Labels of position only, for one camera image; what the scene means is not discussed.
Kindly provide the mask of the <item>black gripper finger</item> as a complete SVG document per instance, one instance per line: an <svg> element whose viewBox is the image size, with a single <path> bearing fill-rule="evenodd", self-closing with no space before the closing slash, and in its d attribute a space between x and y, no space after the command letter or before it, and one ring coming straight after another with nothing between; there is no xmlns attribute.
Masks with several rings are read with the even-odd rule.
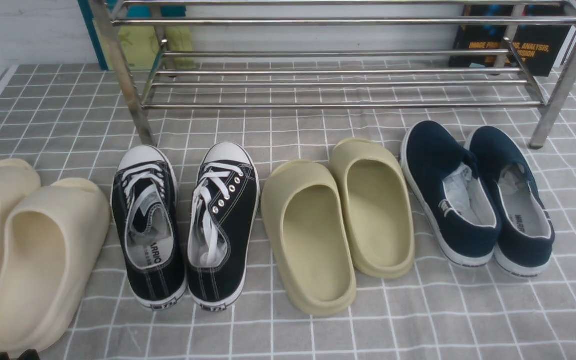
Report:
<svg viewBox="0 0 576 360"><path fill-rule="evenodd" d="M37 350L29 349L18 356L18 360L41 360Z"/></svg>

